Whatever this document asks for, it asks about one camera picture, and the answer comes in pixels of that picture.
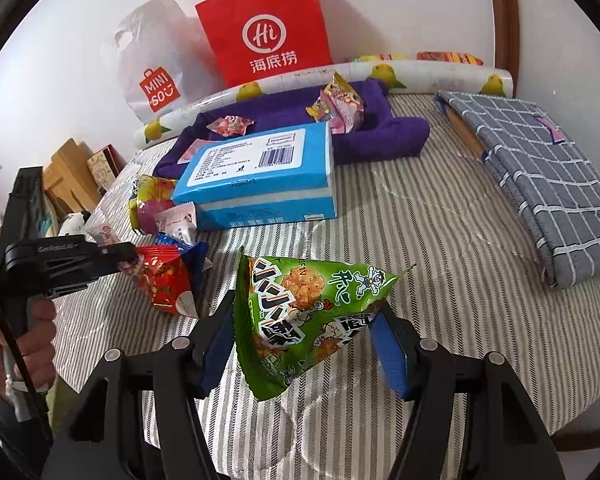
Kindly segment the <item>person left hand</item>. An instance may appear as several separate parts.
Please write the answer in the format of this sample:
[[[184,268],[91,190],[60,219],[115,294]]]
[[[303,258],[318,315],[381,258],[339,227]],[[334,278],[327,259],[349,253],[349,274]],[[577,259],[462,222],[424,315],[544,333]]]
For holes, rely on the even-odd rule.
[[[27,333],[17,339],[18,348],[35,388],[50,387],[57,376],[53,362],[55,356],[53,340],[56,336],[54,323],[56,308],[52,300],[39,296],[31,299],[30,313],[33,318],[33,326]],[[4,349],[7,349],[7,344],[0,330],[0,397],[12,404],[5,392]]]

